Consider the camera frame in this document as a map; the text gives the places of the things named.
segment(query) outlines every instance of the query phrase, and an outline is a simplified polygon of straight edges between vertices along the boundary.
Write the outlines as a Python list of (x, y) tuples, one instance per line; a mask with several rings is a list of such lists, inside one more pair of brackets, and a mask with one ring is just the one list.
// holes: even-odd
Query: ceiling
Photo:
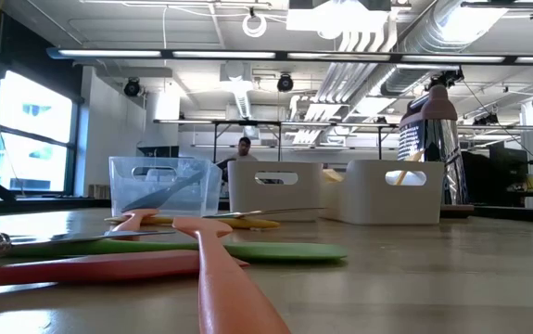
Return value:
[[(411, 0), (412, 10), (401, 12), (398, 29), (404, 30), (432, 1)], [(270, 15), (284, 16), (286, 0), (273, 0)], [(291, 32), (282, 22), (268, 19), (268, 29), (259, 38), (244, 34), (243, 17), (204, 16), (204, 7), (189, 8), (201, 15), (194, 15), (175, 8), (165, 10), (165, 33), (168, 48), (203, 49), (271, 49), (271, 50), (335, 50), (339, 39), (324, 40), (315, 32)], [(217, 7), (219, 15), (245, 14), (244, 8)], [(54, 45), (64, 47), (106, 48), (162, 48), (163, 7), (131, 7), (114, 4), (84, 4), (79, 0), (13, 0), (6, 1), (5, 12), (30, 29), (42, 35)], [(516, 16), (528, 15), (514, 13)], [(533, 20), (500, 19), (488, 33), (466, 50), (468, 53), (533, 53)], [(177, 76), (188, 98), (182, 108), (192, 115), (195, 110), (224, 110), (234, 104), (231, 93), (221, 90), (219, 68), (221, 61), (107, 61), (107, 67), (169, 67)], [(295, 80), (294, 91), (317, 90), (325, 77), (327, 63), (253, 62), (255, 90), (249, 93), (252, 104), (288, 106), (292, 94), (276, 92), (276, 82), (281, 72), (290, 72)], [(517, 102), (533, 92), (533, 67), (464, 67), (465, 80), (482, 103), (499, 101), (502, 122), (515, 122), (519, 107)], [(112, 78), (116, 86), (125, 78)], [(148, 79), (146, 84), (162, 85), (160, 78)], [(509, 93), (503, 93), (503, 84), (510, 85)], [(480, 105), (463, 84), (450, 90), (451, 99), (462, 115), (477, 110)], [(406, 109), (409, 99), (399, 99), (392, 108), (397, 114)]]

